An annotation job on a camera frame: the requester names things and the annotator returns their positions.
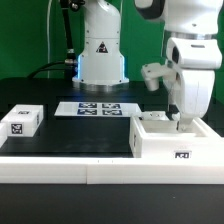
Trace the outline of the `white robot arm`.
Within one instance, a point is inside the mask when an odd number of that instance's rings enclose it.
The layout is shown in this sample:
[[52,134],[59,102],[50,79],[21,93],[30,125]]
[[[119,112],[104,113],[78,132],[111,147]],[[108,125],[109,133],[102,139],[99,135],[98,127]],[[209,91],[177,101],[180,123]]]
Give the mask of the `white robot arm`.
[[[67,38],[67,63],[76,87],[105,91],[128,82],[120,51],[121,13],[107,0],[59,0]],[[161,45],[163,63],[145,64],[150,91],[162,81],[177,108],[177,127],[186,129],[208,110],[222,54],[215,35],[224,0],[132,0],[139,18],[131,36],[135,56]]]

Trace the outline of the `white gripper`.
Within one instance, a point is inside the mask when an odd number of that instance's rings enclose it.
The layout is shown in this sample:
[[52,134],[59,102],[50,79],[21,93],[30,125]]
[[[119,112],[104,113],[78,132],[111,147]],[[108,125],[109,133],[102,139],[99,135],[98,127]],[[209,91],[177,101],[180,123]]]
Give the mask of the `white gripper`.
[[213,70],[181,69],[170,78],[165,79],[165,86],[169,93],[171,118],[179,121],[179,129],[185,131],[192,123],[192,119],[202,118],[211,99],[215,80]]

